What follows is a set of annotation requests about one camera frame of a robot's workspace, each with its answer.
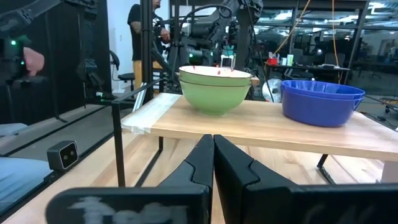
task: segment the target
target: stacked bowls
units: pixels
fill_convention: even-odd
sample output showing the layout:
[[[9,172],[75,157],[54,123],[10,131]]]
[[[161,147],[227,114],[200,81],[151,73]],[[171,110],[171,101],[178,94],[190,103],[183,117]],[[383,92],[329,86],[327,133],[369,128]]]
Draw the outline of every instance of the stacked bowls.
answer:
[[[344,125],[365,95],[352,86],[306,80],[283,81],[281,89],[286,117],[323,127]]]
[[[251,86],[251,74],[230,68],[184,66],[179,80],[185,99],[195,109],[217,116],[239,106]]]

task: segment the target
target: red object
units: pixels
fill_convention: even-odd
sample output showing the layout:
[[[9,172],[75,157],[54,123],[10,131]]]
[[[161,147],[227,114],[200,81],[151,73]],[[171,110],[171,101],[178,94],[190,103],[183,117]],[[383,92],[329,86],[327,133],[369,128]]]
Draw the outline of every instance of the red object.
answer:
[[[276,65],[276,64],[278,64],[278,59],[277,58],[269,58],[267,61],[267,64]]]

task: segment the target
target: green bowl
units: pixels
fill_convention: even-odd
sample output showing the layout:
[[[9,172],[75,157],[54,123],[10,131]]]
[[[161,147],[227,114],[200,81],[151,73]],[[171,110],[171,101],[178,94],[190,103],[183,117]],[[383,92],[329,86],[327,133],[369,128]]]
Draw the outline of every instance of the green bowl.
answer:
[[[246,86],[251,84],[251,74],[207,66],[182,66],[180,79],[183,82],[214,86]]]
[[[209,86],[180,80],[182,93],[203,114],[221,116],[239,106],[250,89],[246,86]]]

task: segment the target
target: hand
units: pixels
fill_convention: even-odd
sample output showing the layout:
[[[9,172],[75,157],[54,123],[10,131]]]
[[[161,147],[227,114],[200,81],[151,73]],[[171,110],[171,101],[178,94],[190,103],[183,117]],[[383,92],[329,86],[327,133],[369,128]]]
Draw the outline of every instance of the hand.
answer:
[[[26,70],[29,71],[29,76],[35,76],[37,72],[41,71],[44,67],[44,56],[36,51],[24,47],[24,60]]]
[[[160,32],[160,36],[162,37],[164,42],[170,41],[170,32],[167,29],[163,28]]]

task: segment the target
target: blue bowl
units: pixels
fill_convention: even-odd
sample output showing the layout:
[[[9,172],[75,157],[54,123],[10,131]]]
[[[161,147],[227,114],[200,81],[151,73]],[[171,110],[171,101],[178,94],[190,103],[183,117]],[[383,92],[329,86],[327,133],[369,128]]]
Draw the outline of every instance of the blue bowl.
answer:
[[[286,80],[282,86],[295,93],[331,99],[357,100],[365,95],[365,91],[359,88],[327,82]]]
[[[344,125],[361,99],[340,100],[295,93],[282,86],[282,110],[295,121],[321,127]]]

